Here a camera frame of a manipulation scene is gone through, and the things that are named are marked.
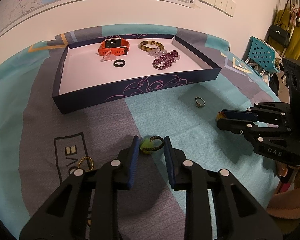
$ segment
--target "beaded bracelet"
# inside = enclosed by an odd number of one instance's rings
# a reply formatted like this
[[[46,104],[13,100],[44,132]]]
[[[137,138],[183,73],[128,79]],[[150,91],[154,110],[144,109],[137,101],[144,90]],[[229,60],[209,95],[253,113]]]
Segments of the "beaded bracelet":
[[[145,147],[145,148],[142,148],[142,149],[140,148],[140,152],[142,152],[142,153],[144,153],[144,154],[149,154],[149,153],[147,153],[147,152],[155,152],[155,151],[160,150],[160,149],[164,146],[164,140],[163,140],[162,137],[160,137],[160,136],[158,136],[158,135],[152,136],[152,137],[150,137],[149,141],[154,141],[154,140],[156,140],[156,139],[162,141],[162,143],[161,143],[159,146],[153,147],[153,148],[146,148],[146,147]]]
[[[156,47],[155,49],[148,51],[148,55],[155,57],[155,58],[159,58],[163,54],[166,54],[166,53],[167,53],[167,51],[165,49],[161,50],[159,47]]]
[[[172,66],[172,63],[175,63],[176,60],[180,59],[180,55],[176,50],[172,50],[171,52],[167,52],[166,54],[161,55],[159,58],[156,58],[153,62],[152,65],[154,68],[163,70],[168,67]]]

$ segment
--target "jewelry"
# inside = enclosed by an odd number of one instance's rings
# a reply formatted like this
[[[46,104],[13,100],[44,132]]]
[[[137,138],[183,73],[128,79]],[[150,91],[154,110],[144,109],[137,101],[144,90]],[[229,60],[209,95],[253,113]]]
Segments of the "jewelry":
[[[152,49],[152,50],[148,51],[148,54],[149,54],[150,56],[155,57],[155,58],[159,58],[159,57],[161,57],[163,54],[166,54],[166,53],[167,53],[167,51],[166,51],[165,49],[160,50],[159,47],[156,47],[155,49]]]
[[[103,55],[104,60],[115,60],[116,58],[117,56],[113,55],[111,50],[109,50],[108,52],[106,52],[106,54]]]
[[[155,151],[160,150],[160,149],[164,146],[164,140],[163,140],[162,137],[156,135],[156,136],[150,137],[149,141],[153,141],[153,140],[155,140],[155,139],[158,139],[158,140],[162,141],[162,143],[161,143],[159,146],[154,147],[154,148],[146,148],[146,147],[145,147],[145,148],[142,148],[142,149],[141,149],[141,147],[140,147],[140,151],[141,151],[142,153],[144,153],[144,154],[150,154],[150,152],[155,152]]]
[[[113,65],[115,67],[123,67],[126,64],[126,62],[123,59],[117,59],[113,62]]]
[[[203,104],[199,103],[199,102],[198,102],[198,99],[202,100],[202,101],[203,101]],[[195,105],[196,105],[197,107],[203,107],[203,106],[205,106],[205,104],[206,104],[206,102],[205,102],[201,97],[196,97],[196,98],[195,98]]]
[[[94,165],[93,165],[93,160],[92,160],[92,158],[89,157],[89,156],[85,156],[85,157],[83,157],[83,158],[79,161],[79,163],[78,163],[78,169],[80,169],[81,163],[82,163],[84,160],[86,160],[86,159],[88,159],[88,160],[90,161],[90,163],[91,163],[91,168],[90,168],[89,170],[87,170],[87,172],[92,171]]]
[[[105,39],[101,43],[98,53],[103,56],[108,51],[111,51],[111,54],[115,56],[127,55],[129,46],[129,42],[122,38]]]
[[[176,60],[180,59],[180,55],[176,50],[172,50],[171,52],[167,52],[166,54],[161,55],[159,58],[156,58],[152,65],[154,68],[159,70],[164,70],[168,67],[172,66],[172,63],[175,63]]]
[[[147,47],[145,45],[155,45],[155,46],[158,46],[160,50],[164,50],[164,46],[161,43],[156,42],[156,41],[143,41],[138,45],[138,47],[140,49],[142,49],[143,51],[151,51],[151,50],[155,49],[155,48]]]

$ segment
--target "black handbag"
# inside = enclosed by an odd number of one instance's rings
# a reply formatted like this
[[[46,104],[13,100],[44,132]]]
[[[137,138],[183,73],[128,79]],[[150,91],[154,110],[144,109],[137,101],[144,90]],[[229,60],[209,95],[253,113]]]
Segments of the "black handbag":
[[[289,39],[290,39],[290,33],[289,33],[289,27],[290,27],[290,19],[291,19],[291,14],[289,11],[289,24],[288,27],[281,23],[283,14],[288,6],[288,2],[290,1],[290,11],[291,11],[291,0],[287,0],[286,6],[284,7],[282,16],[278,22],[278,25],[272,25],[269,30],[269,37],[271,37],[273,40],[284,46],[285,48],[288,48],[289,46]]]

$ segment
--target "black ring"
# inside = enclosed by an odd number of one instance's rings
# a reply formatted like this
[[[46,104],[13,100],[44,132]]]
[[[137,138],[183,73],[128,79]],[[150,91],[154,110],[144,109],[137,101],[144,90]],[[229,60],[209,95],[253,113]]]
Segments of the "black ring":
[[[126,64],[126,62],[123,59],[117,59],[113,62],[113,65],[115,67],[123,67]]]

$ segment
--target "watch face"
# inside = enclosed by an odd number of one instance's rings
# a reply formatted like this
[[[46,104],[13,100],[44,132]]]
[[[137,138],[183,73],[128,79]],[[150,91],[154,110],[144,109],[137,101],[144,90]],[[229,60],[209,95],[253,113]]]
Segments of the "watch face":
[[[119,48],[121,46],[121,38],[113,38],[105,40],[105,47],[110,48]]]

